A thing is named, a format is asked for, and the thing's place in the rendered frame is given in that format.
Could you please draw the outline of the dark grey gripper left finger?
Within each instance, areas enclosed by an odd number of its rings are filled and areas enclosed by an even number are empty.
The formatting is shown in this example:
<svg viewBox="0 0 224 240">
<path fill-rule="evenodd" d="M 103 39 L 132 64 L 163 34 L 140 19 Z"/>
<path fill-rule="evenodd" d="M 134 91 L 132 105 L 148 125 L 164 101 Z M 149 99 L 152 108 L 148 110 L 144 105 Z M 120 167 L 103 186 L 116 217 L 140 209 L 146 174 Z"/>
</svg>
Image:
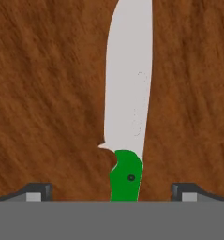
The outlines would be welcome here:
<svg viewBox="0 0 224 240">
<path fill-rule="evenodd" d="M 51 183 L 29 183 L 18 191 L 0 196 L 1 201 L 46 202 L 52 200 Z"/>
</svg>

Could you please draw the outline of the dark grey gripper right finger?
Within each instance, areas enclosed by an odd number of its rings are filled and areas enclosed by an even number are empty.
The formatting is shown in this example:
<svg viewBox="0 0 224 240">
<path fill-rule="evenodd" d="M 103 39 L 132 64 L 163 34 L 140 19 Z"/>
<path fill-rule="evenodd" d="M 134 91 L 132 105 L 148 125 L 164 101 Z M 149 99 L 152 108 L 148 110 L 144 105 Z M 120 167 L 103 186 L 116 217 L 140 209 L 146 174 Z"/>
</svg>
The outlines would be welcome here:
<svg viewBox="0 0 224 240">
<path fill-rule="evenodd" d="M 194 183 L 172 183 L 171 194 L 171 200 L 177 202 L 224 202 L 224 197 L 205 191 Z"/>
</svg>

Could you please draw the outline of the green-handled knife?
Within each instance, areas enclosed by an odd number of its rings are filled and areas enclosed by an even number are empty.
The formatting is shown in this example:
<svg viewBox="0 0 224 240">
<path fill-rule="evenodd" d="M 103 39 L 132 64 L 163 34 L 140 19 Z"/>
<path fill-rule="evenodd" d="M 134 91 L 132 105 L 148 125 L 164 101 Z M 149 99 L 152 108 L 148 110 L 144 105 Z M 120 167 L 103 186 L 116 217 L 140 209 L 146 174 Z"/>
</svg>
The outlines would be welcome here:
<svg viewBox="0 0 224 240">
<path fill-rule="evenodd" d="M 104 142 L 116 164 L 110 199 L 139 198 L 153 60 L 153 0 L 118 0 L 110 24 L 105 71 Z"/>
</svg>

